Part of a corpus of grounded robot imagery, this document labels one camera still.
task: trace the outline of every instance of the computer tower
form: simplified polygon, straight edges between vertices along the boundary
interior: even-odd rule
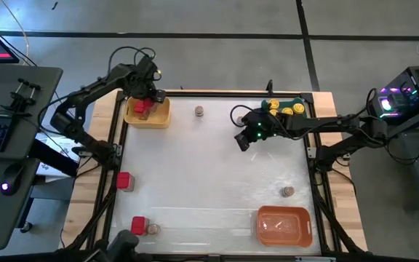
[[[378,89],[370,111],[388,124],[401,124],[418,114],[419,66],[405,69],[387,86]]]

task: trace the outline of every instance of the paper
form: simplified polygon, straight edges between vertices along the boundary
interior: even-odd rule
[[[57,145],[55,142],[53,142],[51,139],[48,138],[45,142],[47,146],[56,150],[58,153],[62,154],[63,156],[66,156],[66,153],[67,153],[67,155],[75,162],[79,161],[79,156],[77,156],[74,152],[72,152],[71,149],[76,146],[81,146],[80,144],[74,143],[73,140],[64,138],[64,137],[56,137],[52,139],[57,143]],[[38,170],[36,171],[36,174],[49,175],[51,177],[61,177],[61,178],[68,177],[68,175],[62,173],[61,171],[55,169],[54,167],[50,167],[49,165],[45,163],[40,163],[40,165],[38,166]]]

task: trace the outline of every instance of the wooden board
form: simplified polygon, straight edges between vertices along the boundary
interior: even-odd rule
[[[173,90],[173,92],[176,91],[214,92],[214,90]],[[108,139],[108,133],[109,128],[111,126],[114,103],[116,99],[116,92],[117,90],[107,94],[95,103],[92,121],[89,128],[89,134],[93,136],[95,139]],[[313,96],[315,102],[314,105],[316,109],[316,115],[318,117],[336,116],[334,100],[332,98],[331,92],[313,92]],[[121,108],[120,116],[118,118],[119,122],[116,129],[115,142],[117,142],[117,140],[119,139],[123,113],[124,109]],[[332,145],[342,140],[342,136],[340,133],[323,133],[321,134],[321,140],[324,145]],[[89,168],[94,167],[95,165],[95,161],[90,161],[79,172],[83,172],[83,170],[88,170]],[[342,167],[338,164],[335,164],[334,168],[350,177],[350,171],[347,167]],[[108,178],[109,179],[105,187],[106,191],[108,190],[109,184],[111,182],[111,174],[109,174]],[[98,168],[96,170],[82,175],[80,178],[76,180],[72,193],[71,203],[69,205],[62,233],[62,238],[66,246],[72,243],[75,237],[85,227],[86,223],[92,215],[99,179],[100,169]],[[364,238],[362,222],[359,215],[358,205],[356,203],[353,186],[345,178],[343,178],[341,175],[335,172],[329,173],[329,179],[336,218],[341,223],[343,228],[347,231],[348,235],[355,241],[355,243],[360,248],[366,250],[367,245]],[[103,222],[104,215],[98,224],[99,226],[97,228],[96,234],[97,239],[99,239],[101,236],[101,232],[103,230]],[[324,218],[324,224],[327,233],[327,243],[332,248],[332,237],[330,233],[330,227],[326,218]]]

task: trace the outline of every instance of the desk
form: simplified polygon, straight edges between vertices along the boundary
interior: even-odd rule
[[[214,90],[173,90],[173,92],[205,92],[211,93],[216,92]],[[265,94],[266,92],[258,91],[228,91],[234,94],[236,93],[249,93],[253,95]],[[332,99],[332,94],[330,92],[313,92],[315,113],[317,117],[326,117],[326,116],[335,116],[335,105]],[[98,140],[107,140],[109,127],[111,126],[113,108],[116,98],[116,91],[111,92],[105,97],[99,99],[96,104],[92,115],[92,121],[89,128],[89,133],[94,138]],[[121,132],[122,117],[124,112],[124,103],[119,111],[119,123],[116,128],[116,135],[114,137],[115,143],[119,142],[119,133]],[[340,133],[329,133],[321,134],[320,138],[324,145],[332,145],[337,143],[342,139]],[[94,167],[96,163],[93,161],[86,164],[82,169],[89,169]],[[339,170],[346,175],[350,175],[350,172],[347,167],[341,167],[340,165],[335,165],[334,168]],[[347,231],[348,235],[355,241],[355,243],[360,246],[360,248],[366,250],[366,242],[364,239],[364,233],[362,229],[362,222],[359,216],[358,206],[356,204],[356,198],[354,195],[354,190],[352,185],[340,175],[330,172],[329,175],[330,181],[330,190],[332,195],[332,203],[334,205],[334,210],[336,218],[342,224],[343,228]],[[71,204],[68,209],[68,214],[65,220],[64,230],[63,230],[63,241],[68,245],[71,243],[75,237],[80,233],[84,228],[87,221],[90,219],[92,214],[95,197],[97,194],[98,183],[100,180],[100,171],[94,170],[89,172],[76,180]],[[107,180],[106,190],[110,184],[110,179]],[[332,248],[332,232],[330,230],[329,224],[325,218],[324,229],[326,232],[327,244]],[[96,239],[101,238],[101,233],[103,230],[104,215],[99,222],[99,226],[96,232]]]
[[[33,124],[22,119],[14,119],[15,125],[6,148],[3,152],[0,152],[0,183],[8,166],[16,162],[23,162],[24,164],[18,191],[12,196],[4,196],[0,191],[0,249],[5,248],[9,241],[39,165],[39,161],[34,157],[27,158],[27,155],[35,155],[33,148],[34,145],[37,145],[37,141],[34,138],[38,132],[38,128],[35,126],[37,123],[36,117],[40,110],[51,101],[62,72],[60,68],[0,65],[0,105],[8,106],[11,104],[10,92],[14,92],[19,86],[18,78],[25,79],[32,84],[38,84],[41,87],[41,90],[36,91],[33,96],[36,103],[27,107],[26,112],[30,113],[31,116],[24,118],[24,120]],[[28,88],[23,88],[19,93],[28,97],[31,91]],[[73,164],[73,170],[75,170],[77,165],[72,161],[71,165]],[[26,216],[26,213],[22,215],[22,221],[25,220],[24,215]]]

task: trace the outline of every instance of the yellow basket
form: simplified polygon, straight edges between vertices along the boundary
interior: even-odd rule
[[[162,104],[158,104],[155,112],[150,112],[148,119],[141,120],[134,112],[137,99],[129,98],[125,107],[124,121],[137,128],[167,128],[171,122],[171,102],[168,98]]]

